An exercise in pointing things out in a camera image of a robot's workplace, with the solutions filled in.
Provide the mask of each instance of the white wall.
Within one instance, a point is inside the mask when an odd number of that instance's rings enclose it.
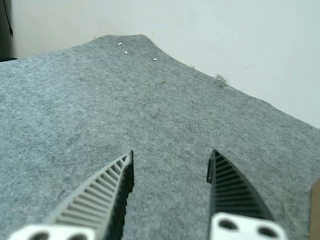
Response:
[[[318,0],[12,0],[18,58],[144,34],[173,58],[320,128]]]

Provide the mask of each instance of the gray carpet surface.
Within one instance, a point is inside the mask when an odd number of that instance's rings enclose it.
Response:
[[[1,239],[40,223],[133,150],[123,239],[204,240],[213,148],[252,182],[289,239],[307,239],[319,129],[172,59],[143,35],[0,63]]]

